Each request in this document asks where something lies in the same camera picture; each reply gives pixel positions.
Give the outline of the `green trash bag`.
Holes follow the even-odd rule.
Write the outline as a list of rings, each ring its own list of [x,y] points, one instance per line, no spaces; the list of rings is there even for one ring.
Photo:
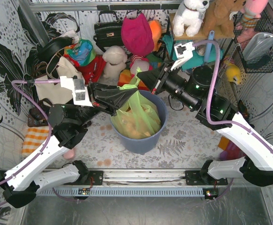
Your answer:
[[[139,90],[111,117],[114,128],[123,136],[144,139],[153,136],[161,129],[156,105],[145,98]]]

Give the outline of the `blue trash bin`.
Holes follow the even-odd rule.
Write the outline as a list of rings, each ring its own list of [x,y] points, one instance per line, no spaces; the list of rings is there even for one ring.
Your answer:
[[[168,110],[166,107],[165,102],[157,95],[151,94],[149,91],[140,90],[140,93],[153,102],[158,110],[159,118],[161,121],[161,129],[151,137],[144,138],[144,139],[132,139],[121,135],[113,126],[114,130],[116,131],[118,137],[120,138],[121,144],[130,152],[137,153],[137,154],[145,154],[151,151],[158,143],[162,131],[166,127],[166,123],[168,120]]]

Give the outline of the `blue floor squeegee mop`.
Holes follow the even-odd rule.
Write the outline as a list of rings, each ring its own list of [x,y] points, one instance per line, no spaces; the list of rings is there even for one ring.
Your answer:
[[[207,39],[208,40],[213,40],[214,39],[214,34],[215,34],[215,31],[211,30],[209,32],[209,35],[208,35]],[[208,63],[210,52],[211,52],[211,48],[212,48],[212,44],[211,43],[207,43],[206,44],[205,54],[204,54],[204,65],[206,65]]]

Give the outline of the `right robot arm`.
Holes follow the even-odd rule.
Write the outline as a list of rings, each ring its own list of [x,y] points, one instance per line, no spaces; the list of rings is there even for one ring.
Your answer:
[[[171,66],[163,63],[160,68],[138,72],[137,78],[152,94],[166,91],[192,112],[197,111],[196,119],[201,124],[228,138],[244,153],[233,160],[207,160],[199,172],[187,176],[187,183],[215,185],[221,179],[244,178],[259,187],[273,185],[273,146],[247,123],[229,100],[215,92],[208,97],[212,69],[199,66],[186,80]]]

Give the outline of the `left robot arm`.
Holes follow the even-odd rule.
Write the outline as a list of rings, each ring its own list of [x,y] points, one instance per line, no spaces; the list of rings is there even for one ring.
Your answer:
[[[72,92],[73,104],[53,104],[48,113],[35,103],[48,122],[46,140],[21,163],[7,171],[0,170],[0,187],[7,203],[21,208],[33,201],[37,194],[62,184],[88,179],[89,170],[78,160],[54,172],[43,172],[59,156],[69,152],[85,136],[90,121],[100,113],[115,115],[128,99],[138,91],[134,85],[127,89],[96,82],[84,85],[82,79],[44,80],[60,83]]]

